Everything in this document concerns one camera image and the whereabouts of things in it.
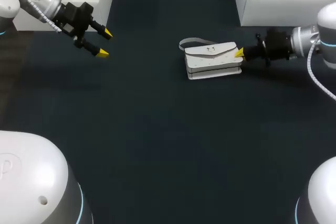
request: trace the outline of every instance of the handbag flap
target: handbag flap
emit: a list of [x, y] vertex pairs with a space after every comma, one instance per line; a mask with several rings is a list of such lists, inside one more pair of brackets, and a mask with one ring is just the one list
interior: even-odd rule
[[217, 56], [225, 52], [231, 51], [237, 47], [236, 43], [228, 42], [222, 44], [214, 44], [201, 47], [190, 47], [185, 48], [184, 51], [188, 55], [199, 55], [199, 56]]

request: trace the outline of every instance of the cable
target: cable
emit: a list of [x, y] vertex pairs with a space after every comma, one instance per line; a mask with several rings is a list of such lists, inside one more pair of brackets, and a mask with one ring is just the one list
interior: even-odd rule
[[311, 79], [313, 80], [313, 82], [320, 88], [323, 90], [323, 92], [325, 92], [328, 96], [330, 96], [333, 100], [336, 101], [336, 95], [334, 95], [332, 92], [330, 92], [325, 86], [323, 86], [318, 79], [316, 79], [312, 69], [311, 69], [311, 57], [314, 53], [315, 47], [317, 42], [320, 40], [320, 36], [318, 36], [316, 38], [316, 40], [314, 41], [313, 45], [310, 48], [309, 54], [308, 54], [308, 58], [307, 58], [307, 68], [308, 68], [308, 74], [310, 75]]
[[62, 29], [60, 29], [58, 26], [54, 24], [47, 16], [33, 3], [32, 0], [25, 0], [29, 5], [32, 6], [32, 8], [35, 9], [39, 13], [39, 15], [45, 20], [46, 23], [48, 23], [57, 33], [62, 32]]

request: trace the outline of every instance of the gray strap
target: gray strap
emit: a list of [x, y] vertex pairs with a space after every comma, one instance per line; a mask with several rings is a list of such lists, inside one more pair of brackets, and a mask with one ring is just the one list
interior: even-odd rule
[[188, 39], [182, 39], [179, 43], [179, 49], [184, 51], [184, 47], [182, 47], [183, 44], [190, 43], [190, 42], [198, 42], [198, 43], [203, 43], [206, 45], [214, 45], [217, 44], [216, 42], [205, 40], [205, 39], [200, 39], [200, 38], [188, 38]]

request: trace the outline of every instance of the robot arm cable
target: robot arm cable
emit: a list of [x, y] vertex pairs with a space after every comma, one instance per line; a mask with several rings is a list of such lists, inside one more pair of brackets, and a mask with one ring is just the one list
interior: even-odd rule
[[27, 1], [27, 3], [29, 4], [29, 5], [31, 5], [32, 6], [32, 8], [34, 8], [34, 10], [36, 10], [37, 11], [37, 13], [56, 31], [56, 32], [58, 32], [58, 33], [60, 33], [60, 32], [62, 32], [62, 30], [58, 27], [58, 26], [56, 26], [50, 19], [48, 19], [47, 17], [46, 17], [46, 15], [44, 15], [44, 13], [33, 3], [33, 1], [31, 1], [31, 0], [25, 0], [25, 1]]
[[323, 92], [325, 92], [328, 96], [330, 96], [334, 101], [336, 101], [336, 95], [334, 95], [330, 90], [328, 90], [325, 86], [323, 86], [318, 79], [315, 77], [312, 69], [311, 69], [311, 58], [312, 55], [314, 53], [316, 44], [318, 43], [318, 41], [320, 40], [320, 36], [318, 36], [316, 38], [316, 40], [314, 41], [313, 45], [310, 48], [308, 57], [307, 57], [307, 68], [308, 68], [308, 74], [311, 77], [311, 79], [313, 80], [313, 82], [320, 88], [323, 90]]

